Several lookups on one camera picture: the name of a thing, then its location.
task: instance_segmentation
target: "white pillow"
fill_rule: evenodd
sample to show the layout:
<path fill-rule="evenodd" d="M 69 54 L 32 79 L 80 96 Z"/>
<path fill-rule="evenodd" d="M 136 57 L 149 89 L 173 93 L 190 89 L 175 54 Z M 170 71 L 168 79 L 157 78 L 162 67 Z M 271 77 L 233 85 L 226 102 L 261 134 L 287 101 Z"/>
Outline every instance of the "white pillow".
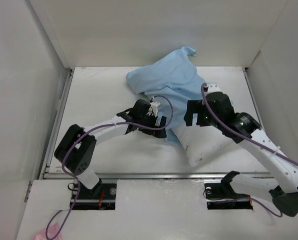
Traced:
<path fill-rule="evenodd" d="M 172 131 L 181 142 L 192 167 L 233 143 L 233 140 L 213 126 L 183 124 L 172 128 Z"/>

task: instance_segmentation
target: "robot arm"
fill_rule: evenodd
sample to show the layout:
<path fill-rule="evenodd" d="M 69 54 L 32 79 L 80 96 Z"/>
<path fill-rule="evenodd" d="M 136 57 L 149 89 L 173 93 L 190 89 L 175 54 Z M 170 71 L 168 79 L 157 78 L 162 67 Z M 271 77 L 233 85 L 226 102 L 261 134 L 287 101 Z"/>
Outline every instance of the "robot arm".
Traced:
<path fill-rule="evenodd" d="M 54 152 L 54 156 L 62 163 L 71 146 L 81 135 L 97 126 L 111 125 L 110 127 L 99 128 L 84 137 L 80 144 L 73 149 L 64 163 L 65 167 L 89 189 L 93 196 L 97 195 L 100 191 L 102 181 L 95 174 L 93 168 L 90 167 L 95 147 L 111 138 L 125 135 L 135 130 L 139 130 L 156 138 L 166 138 L 165 129 L 160 129 L 165 126 L 166 117 L 161 117 L 160 125 L 156 126 L 158 108 L 161 104 L 162 103 L 157 101 L 147 102 L 139 99 L 132 108 L 122 111 L 115 117 L 100 124 L 84 128 L 74 124 L 69 127 L 62 138 Z M 150 128 L 158 128 L 158 130 L 144 129 L 131 124 L 117 124 L 122 122 L 132 122 Z"/>
<path fill-rule="evenodd" d="M 239 198 L 240 194 L 259 197 L 273 202 L 282 213 L 294 217 L 298 213 L 298 166 L 279 156 L 279 154 L 285 155 L 268 138 L 260 124 L 252 116 L 245 112 L 235 113 L 229 97 L 223 94 L 216 84 L 206 85 L 203 89 L 206 101 L 216 117 L 230 129 L 243 136 L 237 136 L 219 124 L 210 114 L 203 100 L 188 101 L 184 117 L 186 125 L 191 126 L 193 114 L 197 114 L 197 125 L 218 128 L 223 135 L 231 138 L 236 144 L 251 153 L 275 178 L 257 179 L 232 171 L 220 183 L 213 183 L 217 194 L 229 199 Z M 271 153 L 245 138 L 261 143 L 265 147 L 275 150 L 275 153 Z"/>

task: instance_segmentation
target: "blue towel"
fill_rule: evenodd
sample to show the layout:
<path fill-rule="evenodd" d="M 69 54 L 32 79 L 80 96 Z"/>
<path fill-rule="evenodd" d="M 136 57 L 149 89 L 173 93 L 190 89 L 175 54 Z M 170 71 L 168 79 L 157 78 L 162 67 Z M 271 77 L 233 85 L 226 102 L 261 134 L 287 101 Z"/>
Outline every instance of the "blue towel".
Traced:
<path fill-rule="evenodd" d="M 195 50 L 184 46 L 171 52 L 156 63 L 139 67 L 129 72 L 126 80 L 136 94 L 144 93 L 149 97 L 160 94 L 166 96 L 174 107 L 172 123 L 167 128 L 166 141 L 175 145 L 180 144 L 172 132 L 172 128 L 184 124 L 184 114 L 188 100 L 201 99 L 201 85 L 203 78 L 198 76 L 196 67 L 190 62 L 188 56 L 194 56 Z M 162 102 L 158 117 L 166 116 L 167 121 L 171 116 L 168 102 L 159 97 Z"/>

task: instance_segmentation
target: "white tabletop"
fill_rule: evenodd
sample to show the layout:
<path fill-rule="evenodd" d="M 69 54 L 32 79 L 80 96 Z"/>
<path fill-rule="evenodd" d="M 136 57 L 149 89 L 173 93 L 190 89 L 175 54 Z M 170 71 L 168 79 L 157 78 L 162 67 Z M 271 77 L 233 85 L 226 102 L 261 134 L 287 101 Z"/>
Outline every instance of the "white tabletop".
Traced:
<path fill-rule="evenodd" d="M 125 76 L 136 67 L 78 67 L 74 71 L 56 146 L 72 124 L 99 124 L 134 105 L 143 96 L 135 95 Z M 257 118 L 241 67 L 197 67 L 209 83 L 217 83 L 229 95 L 237 112 Z M 248 152 L 233 144 L 215 156 L 190 167 L 181 146 L 135 131 L 98 145 L 91 166 L 96 173 L 189 174 L 267 172 Z M 49 173 L 61 173 L 60 162 L 53 158 Z"/>
<path fill-rule="evenodd" d="M 33 182 L 17 240 L 34 239 L 58 210 L 65 211 L 53 223 L 62 223 L 70 182 Z M 202 180 L 119 180 L 116 210 L 74 210 L 61 234 L 63 240 L 298 240 L 298 215 L 277 218 L 257 203 L 254 210 L 207 210 L 203 190 Z"/>

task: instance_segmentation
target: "cable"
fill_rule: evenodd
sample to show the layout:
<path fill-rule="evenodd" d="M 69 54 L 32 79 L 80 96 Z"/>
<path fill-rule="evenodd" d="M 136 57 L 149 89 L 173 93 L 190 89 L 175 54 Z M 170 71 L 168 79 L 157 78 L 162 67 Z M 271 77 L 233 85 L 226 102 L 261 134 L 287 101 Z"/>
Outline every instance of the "cable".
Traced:
<path fill-rule="evenodd" d="M 74 183 L 72 183 L 72 182 L 69 183 L 67 187 L 68 187 L 68 189 L 69 189 L 71 192 L 72 192 L 72 191 L 75 191 L 75 189 L 74 189 Z"/>
<path fill-rule="evenodd" d="M 104 192 L 104 190 L 102 190 L 102 192 L 101 192 L 101 198 L 100 198 L 100 200 L 98 202 L 99 210 L 101 210 L 102 201 L 103 201 L 104 196 L 105 196 L 105 192 Z"/>
<path fill-rule="evenodd" d="M 211 107 L 210 107 L 210 105 L 209 105 L 209 103 L 208 103 L 208 101 L 207 101 L 207 99 L 206 99 L 206 97 L 205 97 L 205 94 L 204 94 L 204 90 L 203 90 L 203 87 L 204 87 L 204 86 L 206 87 L 207 84 L 204 83 L 204 84 L 202 84 L 202 86 L 201 86 L 201 94 L 202 94 L 203 102 L 204 102 L 205 106 L 207 107 L 208 111 L 210 112 L 210 114 L 212 115 L 212 117 L 213 117 L 213 118 L 214 118 L 214 119 L 215 119 L 215 120 L 216 120 L 222 127 L 224 127 L 226 130 L 228 130 L 228 131 L 231 132 L 232 134 L 234 134 L 234 135 L 236 135 L 236 136 L 238 136 L 238 137 L 240 137 L 240 138 L 242 138 L 242 139 L 245 139 L 245 140 L 247 140 L 247 141 L 249 141 L 249 142 L 251 142 L 251 143 L 253 143 L 253 144 L 255 144 L 255 145 L 258 145 L 259 147 L 262 147 L 262 148 L 264 148 L 265 150 L 267 150 L 267 151 L 269 151 L 269 152 L 271 152 L 271 153 L 273 153 L 273 154 L 276 154 L 277 156 L 283 158 L 284 160 L 286 160 L 286 161 L 288 161 L 288 162 L 290 162 L 290 163 L 292 163 L 292 164 L 298 166 L 298 162 L 296 162 L 296 161 L 290 159 L 289 157 L 284 156 L 284 155 L 282 155 L 282 154 L 276 152 L 275 150 L 273 150 L 273 149 L 271 149 L 271 148 L 269 148 L 269 147 L 267 147 L 267 146 L 265 146 L 265 145 L 263 145 L 263 144 L 261 144 L 261 143 L 259 143 L 259 142 L 257 142 L 257 141 L 254 141 L 254 140 L 252 140 L 251 138 L 248 138 L 248 137 L 246 137 L 246 136 L 244 136 L 244 135 L 242 135 L 242 134 L 240 134 L 240 133 L 234 131 L 233 129 L 229 128 L 229 127 L 228 127 L 224 122 L 222 122 L 222 121 L 216 116 L 216 114 L 212 111 L 212 109 L 211 109 Z"/>
<path fill-rule="evenodd" d="M 275 212 L 273 212 L 271 209 L 269 209 L 267 206 L 265 206 L 263 203 L 261 203 L 260 201 L 252 198 L 252 197 L 241 197 L 241 198 L 237 198 L 237 199 L 232 199 L 232 200 L 226 200 L 226 201 L 219 201 L 219 200 L 222 200 L 223 198 L 207 198 L 205 196 L 205 193 L 206 190 L 203 191 L 203 197 L 207 200 L 211 200 L 211 201 L 216 201 L 215 203 L 216 204 L 226 204 L 226 203 L 234 203 L 234 202 L 237 202 L 238 200 L 245 200 L 245 199 L 249 199 L 249 200 L 252 200 L 252 201 L 255 201 L 257 202 L 258 204 L 260 204 L 265 210 L 267 210 L 268 212 L 272 213 L 274 216 L 278 217 L 278 218 L 281 218 L 283 217 L 283 213 L 280 211 L 280 215 L 276 214 Z"/>
<path fill-rule="evenodd" d="M 150 113 L 149 117 L 154 116 L 154 112 L 152 112 L 151 110 L 149 110 L 148 113 Z"/>
<path fill-rule="evenodd" d="M 221 199 L 220 198 L 207 198 L 207 196 L 205 195 L 205 193 L 206 193 L 206 190 L 203 191 L 202 195 L 207 200 L 219 201 L 219 200 L 222 200 L 223 199 L 223 198 L 221 198 Z"/>
<path fill-rule="evenodd" d="M 139 127 L 139 128 L 148 129 L 148 130 L 153 130 L 153 131 L 166 129 L 166 128 L 170 125 L 170 123 L 171 123 L 171 121 L 172 121 L 172 119 L 173 119 L 173 113 L 174 113 L 173 105 L 172 105 L 171 101 L 170 101 L 166 96 L 163 96 L 163 95 L 155 95 L 153 98 L 157 98 L 157 97 L 164 98 L 164 99 L 169 103 L 170 108 L 171 108 L 171 116 L 170 116 L 170 119 L 169 119 L 168 123 L 167 123 L 165 126 L 155 128 L 155 127 L 148 127 L 148 126 L 140 125 L 140 124 L 137 124 L 137 123 L 134 123 L 134 122 L 131 123 L 131 122 L 127 122 L 127 121 L 124 121 L 124 122 L 117 122 L 117 123 L 111 123 L 111 124 L 104 124 L 104 125 L 96 126 L 96 127 L 92 128 L 92 129 L 90 129 L 89 131 L 85 132 L 85 133 L 84 133 L 81 137 L 79 137 L 78 140 L 75 141 L 74 144 L 69 148 L 68 152 L 66 153 L 66 155 L 65 155 L 64 158 L 63 158 L 61 168 L 62 168 L 62 171 L 63 171 L 64 173 L 66 173 L 66 174 L 69 175 L 70 177 L 73 177 L 73 178 L 77 179 L 78 189 L 77 189 L 77 193 L 76 193 L 76 195 L 75 195 L 75 198 L 74 198 L 74 200 L 73 200 L 73 202 L 72 202 L 72 204 L 71 204 L 71 206 L 70 206 L 70 209 L 69 209 L 67 215 L 65 216 L 65 218 L 64 218 L 64 220 L 63 220 L 63 222 L 62 222 L 62 224 L 61 224 L 61 226 L 60 226 L 58 232 L 55 234 L 55 236 L 53 236 L 53 237 L 51 237 L 51 238 L 49 238 L 49 236 L 48 236 L 48 229 L 49 229 L 49 227 L 50 227 L 50 224 L 51 224 L 52 221 L 54 220 L 54 218 L 55 218 L 60 212 L 62 212 L 62 210 L 59 210 L 58 212 L 56 212 L 56 214 L 51 218 L 51 220 L 50 220 L 49 223 L 47 224 L 47 227 L 46 227 L 46 229 L 45 229 L 45 237 L 46 237 L 47 240 L 54 240 L 54 239 L 60 234 L 60 232 L 61 232 L 61 230 L 62 230 L 62 228 L 63 228 L 65 222 L 67 221 L 67 219 L 68 219 L 68 217 L 69 217 L 69 215 L 70 215 L 70 213 L 71 213 L 71 211 L 72 211 L 72 209 L 73 209 L 73 207 L 74 207 L 74 205 L 75 205 L 75 203 L 76 203 L 76 201 L 77 201 L 77 199 L 78 199 L 78 196 L 79 196 L 79 194 L 80 194 L 80 189 L 81 189 L 80 181 L 78 180 L 78 178 L 77 178 L 74 174 L 68 172 L 68 171 L 65 169 L 65 162 L 67 161 L 69 155 L 71 154 L 71 152 L 73 151 L 73 149 L 75 148 L 75 146 L 76 146 L 77 144 L 79 144 L 79 143 L 81 142 L 81 140 L 82 140 L 83 138 L 85 138 L 89 133 L 91 133 L 91 132 L 93 132 L 93 131 L 96 131 L 96 130 L 98 130 L 98 129 L 100 129 L 100 128 L 105 128 L 105 127 L 107 128 L 107 127 L 112 127 L 112 126 L 115 126 L 115 125 L 127 125 L 127 124 L 128 124 L 128 125 L 133 125 L 133 126 L 136 126 L 136 127 Z"/>
<path fill-rule="evenodd" d="M 148 111 L 148 113 L 151 112 L 150 116 L 154 116 L 154 112 L 153 112 L 153 108 L 152 108 L 152 106 L 150 106 L 149 109 L 151 109 L 151 110 Z"/>
<path fill-rule="evenodd" d="M 245 140 L 247 140 L 247 141 L 249 141 L 249 142 L 251 142 L 251 143 L 253 143 L 253 144 L 255 144 L 255 145 L 258 145 L 258 146 L 264 148 L 265 150 L 267 150 L 267 151 L 269 151 L 269 152 L 271 152 L 271 153 L 273 153 L 273 154 L 276 154 L 277 156 L 283 158 L 284 160 L 286 160 L 286 161 L 288 161 L 288 162 L 290 162 L 290 163 L 292 163 L 292 164 L 298 166 L 298 162 L 296 162 L 296 161 L 290 159 L 290 158 L 287 157 L 287 156 L 284 156 L 284 155 L 282 155 L 282 154 L 276 152 L 275 150 L 273 150 L 273 149 L 271 149 L 271 148 L 269 148 L 269 147 L 267 147 L 267 146 L 265 146 L 265 145 L 263 145 L 263 144 L 261 144 L 261 143 L 259 143 L 259 142 L 257 142 L 257 141 L 252 140 L 251 138 L 248 138 L 248 137 L 246 137 L 246 136 L 244 136 L 244 135 L 242 135 L 242 134 L 240 134 L 240 133 L 234 131 L 233 129 L 229 128 L 224 122 L 222 122 L 222 121 L 216 116 L 216 114 L 212 111 L 212 109 L 211 109 L 211 107 L 210 107 L 210 105 L 209 105 L 209 103 L 208 103 L 208 101 L 207 101 L 207 99 L 206 99 L 206 96 L 205 96 L 205 93 L 204 93 L 204 89 L 203 89 L 203 88 L 206 87 L 206 86 L 207 86 L 206 83 L 203 83 L 203 84 L 201 85 L 201 94 L 202 94 L 203 102 L 204 102 L 205 106 L 207 107 L 209 113 L 212 115 L 212 117 L 213 117 L 213 118 L 214 118 L 214 119 L 215 119 L 215 120 L 216 120 L 222 127 L 224 127 L 224 128 L 225 128 L 226 130 L 228 130 L 229 132 L 233 133 L 234 135 L 236 135 L 236 136 L 238 136 L 238 137 L 240 137 L 240 138 L 243 138 L 243 139 L 245 139 Z M 225 202 L 233 202 L 233 201 L 237 201 L 237 200 L 239 200 L 239 199 L 242 199 L 242 198 L 238 198 L 238 199 L 234 199 L 234 200 L 228 200 L 228 201 L 225 201 Z M 271 210 L 269 210 L 269 209 L 268 209 L 263 203 L 261 203 L 260 201 L 254 199 L 254 198 L 250 198 L 250 199 L 252 199 L 252 200 L 254 200 L 255 202 L 257 202 L 258 204 L 260 204 L 262 207 L 264 207 L 266 210 L 268 210 L 269 212 L 271 212 L 273 215 L 279 217 L 279 215 L 277 215 L 276 213 L 274 213 L 274 212 L 272 212 Z"/>

